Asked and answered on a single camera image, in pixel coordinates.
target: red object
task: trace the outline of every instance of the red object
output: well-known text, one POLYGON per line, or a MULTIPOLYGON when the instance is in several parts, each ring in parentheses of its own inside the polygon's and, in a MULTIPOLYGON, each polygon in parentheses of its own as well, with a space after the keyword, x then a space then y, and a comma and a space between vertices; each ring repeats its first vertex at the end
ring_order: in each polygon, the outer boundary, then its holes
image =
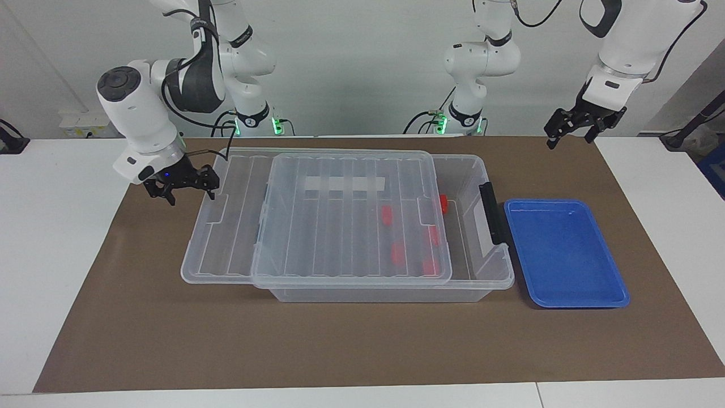
POLYGON ((428 236, 431 238, 431 244, 434 246, 440 245, 440 238, 438 236, 438 229, 435 225, 431 225, 428 227, 428 236))
POLYGON ((383 218, 383 225, 390 227, 393 224, 393 208, 390 205, 383 205, 380 208, 380 213, 383 218))
POLYGON ((445 194, 441 194, 439 197, 441 199, 441 210, 443 210, 443 214, 446 214, 448 213, 448 197, 445 194))
POLYGON ((427 277, 438 276, 438 263, 432 258, 423 261, 423 275, 427 277))
POLYGON ((393 242, 393 245, 390 245, 390 259, 394 265, 405 265, 405 244, 393 242))

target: brown mat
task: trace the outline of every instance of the brown mat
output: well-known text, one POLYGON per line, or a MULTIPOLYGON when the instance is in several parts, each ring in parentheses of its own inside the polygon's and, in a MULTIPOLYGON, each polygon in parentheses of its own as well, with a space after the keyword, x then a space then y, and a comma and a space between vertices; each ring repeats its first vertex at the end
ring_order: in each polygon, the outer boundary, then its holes
POLYGON ((631 303, 539 309, 518 265, 515 287, 472 304, 285 304, 246 285, 188 285, 179 269, 201 192, 178 191, 171 208, 131 187, 34 392, 725 376, 601 154, 581 139, 553 152, 541 137, 242 143, 480 155, 500 202, 589 204, 631 303))

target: white table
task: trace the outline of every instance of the white table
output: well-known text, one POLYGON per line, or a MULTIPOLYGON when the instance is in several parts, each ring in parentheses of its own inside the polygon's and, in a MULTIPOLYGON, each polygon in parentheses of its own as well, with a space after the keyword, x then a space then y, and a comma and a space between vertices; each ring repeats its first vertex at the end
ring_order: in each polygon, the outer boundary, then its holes
MULTIPOLYGON (((127 184, 123 140, 35 140, 0 156, 2 407, 723 407, 725 379, 367 388, 29 394, 127 184)), ((725 360, 725 202, 684 153, 657 139, 599 138, 619 181, 725 360)))

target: container handle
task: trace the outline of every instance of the container handle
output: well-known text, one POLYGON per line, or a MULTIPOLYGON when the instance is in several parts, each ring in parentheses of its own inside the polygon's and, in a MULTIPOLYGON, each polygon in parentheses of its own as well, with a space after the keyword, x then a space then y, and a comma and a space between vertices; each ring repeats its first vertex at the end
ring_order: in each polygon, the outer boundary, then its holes
POLYGON ((489 223, 489 231, 491 232, 491 241, 494 245, 505 242, 504 226, 498 211, 498 202, 494 194, 494 185, 490 181, 478 186, 481 193, 481 202, 484 204, 484 212, 486 213, 486 222, 489 223))

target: translucent lid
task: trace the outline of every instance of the translucent lid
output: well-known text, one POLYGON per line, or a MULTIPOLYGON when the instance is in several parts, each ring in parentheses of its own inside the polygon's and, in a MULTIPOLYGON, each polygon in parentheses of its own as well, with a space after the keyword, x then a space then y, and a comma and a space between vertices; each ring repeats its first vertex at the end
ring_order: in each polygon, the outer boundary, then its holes
POLYGON ((451 274, 428 153, 308 150, 273 159, 255 286, 429 286, 451 274))

